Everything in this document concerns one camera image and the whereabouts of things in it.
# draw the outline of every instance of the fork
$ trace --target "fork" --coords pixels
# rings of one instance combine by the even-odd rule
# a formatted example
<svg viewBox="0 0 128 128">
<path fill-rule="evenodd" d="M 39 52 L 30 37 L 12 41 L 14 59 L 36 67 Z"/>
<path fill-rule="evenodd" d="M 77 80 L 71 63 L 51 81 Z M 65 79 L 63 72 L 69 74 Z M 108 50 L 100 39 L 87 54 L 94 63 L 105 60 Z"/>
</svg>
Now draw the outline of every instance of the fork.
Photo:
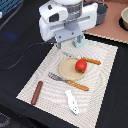
<svg viewBox="0 0 128 128">
<path fill-rule="evenodd" d="M 74 87 L 76 87 L 76 88 L 79 88 L 79 89 L 81 89 L 81 90 L 89 91 L 89 88 L 88 88 L 88 87 L 83 86 L 83 85 L 78 84 L 78 83 L 75 83 L 75 82 L 73 82 L 73 81 L 71 81 L 71 80 L 64 80 L 64 79 L 62 79 L 61 77 L 59 77 L 59 76 L 57 76 L 57 75 L 55 75 L 55 74 L 53 74 L 53 73 L 51 73 L 51 72 L 48 73 L 48 76 L 49 76 L 50 78 L 52 78 L 53 80 L 56 80 L 56 81 L 63 81 L 63 82 L 65 82 L 65 83 L 67 83 L 67 84 L 69 84 L 69 85 L 71 85 L 71 86 L 74 86 Z"/>
</svg>

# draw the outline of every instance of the tomato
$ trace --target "tomato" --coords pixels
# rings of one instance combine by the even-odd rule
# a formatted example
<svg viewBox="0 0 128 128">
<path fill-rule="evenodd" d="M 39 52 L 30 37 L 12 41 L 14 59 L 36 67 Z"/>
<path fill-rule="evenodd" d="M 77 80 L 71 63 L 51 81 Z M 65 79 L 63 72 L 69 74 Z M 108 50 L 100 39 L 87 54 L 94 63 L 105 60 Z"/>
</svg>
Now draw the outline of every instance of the tomato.
<svg viewBox="0 0 128 128">
<path fill-rule="evenodd" d="M 79 73 L 84 73 L 87 68 L 87 62 L 83 59 L 80 59 L 76 62 L 75 69 Z"/>
</svg>

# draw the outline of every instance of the black table surface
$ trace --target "black table surface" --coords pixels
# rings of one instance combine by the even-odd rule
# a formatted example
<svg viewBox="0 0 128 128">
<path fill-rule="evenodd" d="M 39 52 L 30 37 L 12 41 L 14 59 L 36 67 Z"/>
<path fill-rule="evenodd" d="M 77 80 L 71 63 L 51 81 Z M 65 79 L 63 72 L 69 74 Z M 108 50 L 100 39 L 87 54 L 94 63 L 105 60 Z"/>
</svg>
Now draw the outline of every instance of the black table surface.
<svg viewBox="0 0 128 128">
<path fill-rule="evenodd" d="M 21 10 L 0 31 L 0 69 L 13 65 L 31 44 L 43 42 L 39 31 L 39 7 L 46 2 L 48 0 L 25 0 Z M 128 128 L 128 45 L 86 34 L 85 37 L 118 47 L 96 128 Z M 50 128 L 76 128 L 16 99 L 52 46 L 34 46 L 15 67 L 0 71 L 0 104 Z"/>
</svg>

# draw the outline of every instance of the wooden handle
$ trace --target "wooden handle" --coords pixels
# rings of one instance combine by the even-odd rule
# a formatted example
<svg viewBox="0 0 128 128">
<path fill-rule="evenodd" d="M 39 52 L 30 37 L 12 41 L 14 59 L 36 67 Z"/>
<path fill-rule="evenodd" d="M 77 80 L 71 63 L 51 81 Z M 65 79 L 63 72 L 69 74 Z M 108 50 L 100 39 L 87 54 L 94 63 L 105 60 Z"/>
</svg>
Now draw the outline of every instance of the wooden handle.
<svg viewBox="0 0 128 128">
<path fill-rule="evenodd" d="M 84 59 L 87 62 L 94 63 L 94 64 L 97 64 L 97 65 L 101 64 L 101 62 L 98 61 L 98 60 L 93 60 L 93 59 L 89 59 L 89 58 L 86 59 L 85 57 L 82 57 L 81 59 Z"/>
<path fill-rule="evenodd" d="M 36 101 L 37 101 L 37 99 L 39 97 L 39 94 L 40 94 L 40 90 L 42 88 L 42 85 L 43 85 L 43 82 L 42 81 L 39 81 L 38 82 L 38 85 L 36 87 L 36 90 L 34 92 L 33 98 L 31 100 L 31 105 L 35 105 L 36 104 Z"/>
<path fill-rule="evenodd" d="M 70 80 L 67 80 L 67 84 L 72 85 L 72 86 L 74 86 L 74 87 L 76 87 L 76 88 L 79 88 L 79 89 L 81 89 L 81 90 L 84 90 L 84 91 L 89 91 L 89 88 L 88 88 L 88 87 L 83 86 L 83 85 L 81 85 L 81 84 L 77 84 L 77 83 L 75 83 L 75 82 L 73 82 L 73 81 L 70 81 Z"/>
</svg>

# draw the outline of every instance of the cable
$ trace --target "cable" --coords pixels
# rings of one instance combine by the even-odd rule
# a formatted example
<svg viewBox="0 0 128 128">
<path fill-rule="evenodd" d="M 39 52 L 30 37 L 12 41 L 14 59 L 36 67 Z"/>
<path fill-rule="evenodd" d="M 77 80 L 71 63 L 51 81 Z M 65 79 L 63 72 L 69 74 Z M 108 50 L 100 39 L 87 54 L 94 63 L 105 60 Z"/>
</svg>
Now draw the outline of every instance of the cable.
<svg viewBox="0 0 128 128">
<path fill-rule="evenodd" d="M 43 45 L 43 44 L 51 44 L 50 42 L 41 42 L 41 43 L 36 43 L 36 44 L 32 44 L 32 45 L 30 45 L 24 52 L 23 52 L 23 54 L 22 54 L 22 56 L 13 64 L 13 65 L 11 65 L 10 67 L 8 67 L 8 68 L 5 68 L 5 69 L 0 69 L 0 71 L 5 71 L 5 70 L 9 70 L 9 69 L 11 69 L 11 68 L 13 68 L 14 66 L 16 66 L 20 61 L 21 61 L 21 59 L 24 57 L 24 55 L 26 54 L 26 52 L 31 48 L 31 47 L 33 47 L 33 46 L 35 46 L 35 45 Z"/>
<path fill-rule="evenodd" d="M 4 23 L 0 26 L 0 30 L 7 24 L 7 22 L 8 22 L 13 16 L 15 16 L 15 15 L 18 13 L 18 11 L 22 8 L 23 3 L 24 3 L 24 0 L 21 2 L 20 6 L 16 9 L 16 11 L 13 12 L 13 13 L 4 21 Z"/>
</svg>

